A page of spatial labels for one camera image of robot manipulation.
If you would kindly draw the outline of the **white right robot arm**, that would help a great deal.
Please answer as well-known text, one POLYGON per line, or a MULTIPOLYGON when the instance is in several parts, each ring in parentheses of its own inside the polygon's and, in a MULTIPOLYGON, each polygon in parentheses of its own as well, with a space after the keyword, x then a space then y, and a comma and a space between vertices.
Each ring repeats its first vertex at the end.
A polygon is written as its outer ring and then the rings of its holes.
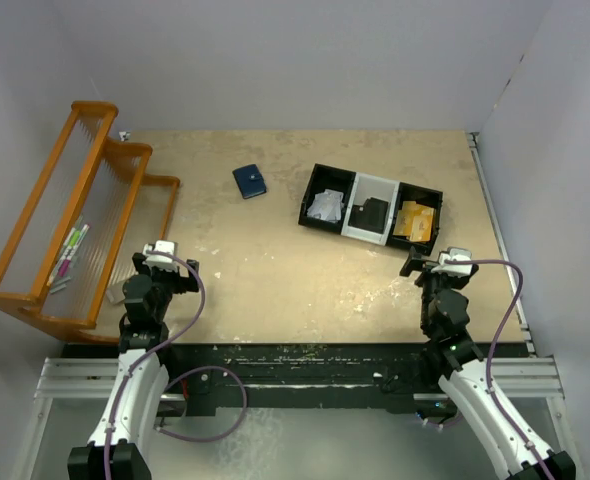
POLYGON ((499 479, 575 479, 577 467, 565 451, 554 451, 524 420, 492 374, 499 336, 519 299, 514 294, 489 347, 483 354, 467 331, 469 300, 461 290, 482 265, 512 268, 523 285, 523 273, 507 260, 474 260, 470 251, 450 247, 435 260, 412 248, 400 270, 413 272, 422 290, 420 328, 428 338, 420 366, 421 383, 442 391, 454 402, 488 455, 499 479))

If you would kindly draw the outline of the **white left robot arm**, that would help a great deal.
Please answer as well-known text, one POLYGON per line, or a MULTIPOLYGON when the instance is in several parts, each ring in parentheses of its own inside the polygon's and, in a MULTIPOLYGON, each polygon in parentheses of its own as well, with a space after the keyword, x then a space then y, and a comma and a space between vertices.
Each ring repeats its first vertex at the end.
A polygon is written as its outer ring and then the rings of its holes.
POLYGON ((155 250, 132 261, 136 274, 122 286, 116 378, 87 444, 70 451, 70 479, 150 479, 145 450, 161 395, 180 382, 179 365, 164 358, 173 341, 164 317, 175 295, 204 293, 200 264, 155 250))

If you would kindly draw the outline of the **blue leather card holder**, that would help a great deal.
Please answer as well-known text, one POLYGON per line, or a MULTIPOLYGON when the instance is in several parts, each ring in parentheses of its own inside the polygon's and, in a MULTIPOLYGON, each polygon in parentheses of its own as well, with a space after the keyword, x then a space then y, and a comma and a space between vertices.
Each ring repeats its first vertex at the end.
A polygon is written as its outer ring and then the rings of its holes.
POLYGON ((249 164, 232 171, 243 199, 254 198, 267 193, 266 182, 256 164, 249 164))

